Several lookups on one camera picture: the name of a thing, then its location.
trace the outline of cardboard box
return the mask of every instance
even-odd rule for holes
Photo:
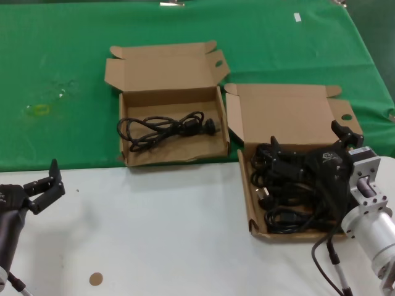
[[[348,101],[330,99],[339,95],[341,88],[299,84],[226,84],[225,91],[228,126],[244,141],[244,151],[239,150],[238,157],[251,234],[282,239],[322,236],[314,230],[294,234],[267,232],[265,210],[259,207],[257,188],[250,182],[250,160],[256,146],[270,143],[271,136],[290,150],[308,151],[330,145],[338,140],[331,130],[333,120],[362,134]]]
[[[120,119],[163,116],[179,120],[202,111],[204,121],[212,118],[219,129],[214,136],[173,136],[145,152],[131,153],[131,143],[121,139],[120,151],[127,166],[189,162],[228,154],[227,116],[217,84],[230,71],[216,47],[215,41],[209,41],[110,48],[118,59],[107,59],[105,81],[123,92],[119,97]],[[131,125],[134,138],[151,132],[137,123]]]

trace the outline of green table surface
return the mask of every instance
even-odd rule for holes
[[[0,170],[47,169],[52,158],[61,168],[122,166],[117,95],[104,82],[110,46],[211,39],[227,82],[340,85],[365,143],[395,156],[394,103],[347,11],[329,0],[3,5]],[[214,161],[235,161],[237,147]]]
[[[347,0],[347,11],[395,101],[395,1]]]

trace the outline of white table surface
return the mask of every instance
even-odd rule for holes
[[[393,199],[395,160],[378,182]],[[25,184],[45,171],[1,173]],[[238,163],[65,170],[66,195],[28,214],[11,271],[35,296],[336,295],[308,243],[256,239],[247,229]],[[356,241],[335,244],[355,296],[380,295]],[[339,285],[322,246],[317,258]],[[104,276],[93,287],[89,277]],[[2,295],[18,295],[8,284]]]

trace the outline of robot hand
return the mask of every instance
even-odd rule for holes
[[[41,194],[35,200],[30,197]],[[23,295],[31,295],[23,282],[10,273],[20,232],[25,225],[27,211],[35,215],[65,194],[57,162],[54,159],[47,178],[20,185],[0,185],[0,292],[7,280]]]
[[[383,295],[395,296],[395,224],[388,197],[376,183],[380,158],[370,147],[362,147],[363,136],[348,127],[334,121],[332,130],[339,141],[308,152],[307,166],[344,233],[357,240],[372,261]]]

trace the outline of silver metal robot arm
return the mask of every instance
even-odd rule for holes
[[[370,148],[349,153],[357,155],[367,149]],[[387,207],[388,196],[376,183],[379,164],[377,155],[354,162],[349,185],[358,206],[344,217],[341,227],[348,237],[358,241],[372,262],[373,272],[381,279],[383,295],[395,296],[395,224],[391,219],[393,212]]]

